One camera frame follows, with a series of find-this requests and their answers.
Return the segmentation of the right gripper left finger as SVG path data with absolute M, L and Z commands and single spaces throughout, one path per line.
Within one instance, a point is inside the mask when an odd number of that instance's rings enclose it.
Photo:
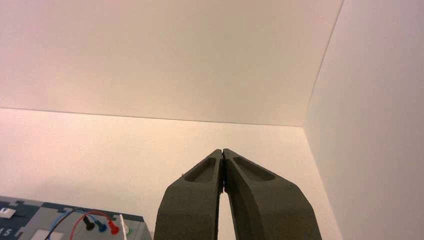
M 223 192 L 223 155 L 216 149 L 167 187 L 155 223 L 156 240 L 216 240 Z

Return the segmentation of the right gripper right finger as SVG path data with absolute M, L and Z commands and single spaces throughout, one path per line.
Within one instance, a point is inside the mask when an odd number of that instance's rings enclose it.
M 237 240 L 320 240 L 314 209 L 293 182 L 223 150 L 225 181 Z

